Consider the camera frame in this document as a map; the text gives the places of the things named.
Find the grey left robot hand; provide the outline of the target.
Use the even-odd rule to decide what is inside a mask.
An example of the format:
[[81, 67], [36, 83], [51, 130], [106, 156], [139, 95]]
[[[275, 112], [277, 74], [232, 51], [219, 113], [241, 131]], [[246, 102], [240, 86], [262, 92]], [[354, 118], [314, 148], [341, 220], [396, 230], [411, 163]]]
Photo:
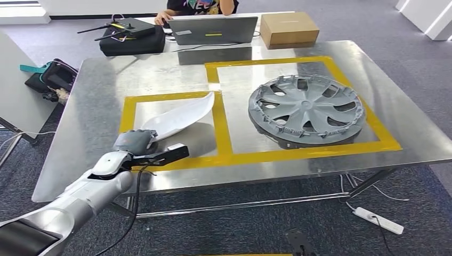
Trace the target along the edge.
[[129, 130], [119, 134], [112, 149], [115, 151], [127, 151], [134, 156], [143, 156], [156, 150], [155, 130]]

